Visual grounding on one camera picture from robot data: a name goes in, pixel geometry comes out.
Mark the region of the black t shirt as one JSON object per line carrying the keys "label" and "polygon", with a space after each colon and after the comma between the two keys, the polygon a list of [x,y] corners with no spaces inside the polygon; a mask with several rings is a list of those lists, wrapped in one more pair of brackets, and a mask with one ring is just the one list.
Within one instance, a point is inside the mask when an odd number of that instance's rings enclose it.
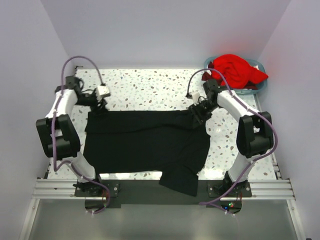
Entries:
{"label": "black t shirt", "polygon": [[188,110],[89,112],[84,157],[98,174],[159,171],[159,184],[189,196],[210,149]]}

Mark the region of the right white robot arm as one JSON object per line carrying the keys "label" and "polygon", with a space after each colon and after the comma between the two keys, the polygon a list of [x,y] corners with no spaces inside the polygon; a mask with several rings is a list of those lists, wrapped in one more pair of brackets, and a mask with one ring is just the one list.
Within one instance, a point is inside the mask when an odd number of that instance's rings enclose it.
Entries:
{"label": "right white robot arm", "polygon": [[214,79],[203,84],[206,97],[198,92],[187,92],[193,101],[189,110],[193,125],[200,126],[209,120],[217,108],[225,109],[238,123],[236,147],[238,154],[232,167],[225,173],[219,195],[235,196],[248,182],[248,175],[255,162],[274,147],[274,128],[271,114],[259,112],[238,97],[234,90],[220,87]]}

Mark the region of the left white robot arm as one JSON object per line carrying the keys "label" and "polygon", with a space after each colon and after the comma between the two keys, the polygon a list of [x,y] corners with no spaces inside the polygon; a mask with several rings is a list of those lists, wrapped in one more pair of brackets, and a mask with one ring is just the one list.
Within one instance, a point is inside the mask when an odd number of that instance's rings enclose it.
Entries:
{"label": "left white robot arm", "polygon": [[105,83],[98,85],[92,93],[86,93],[83,87],[82,79],[67,76],[54,91],[55,100],[49,113],[35,125],[43,151],[52,159],[54,171],[67,166],[77,178],[76,189],[93,197],[108,198],[108,190],[99,174],[81,152],[80,137],[70,115],[74,106],[90,107],[98,114],[108,112],[105,98],[111,93]]}

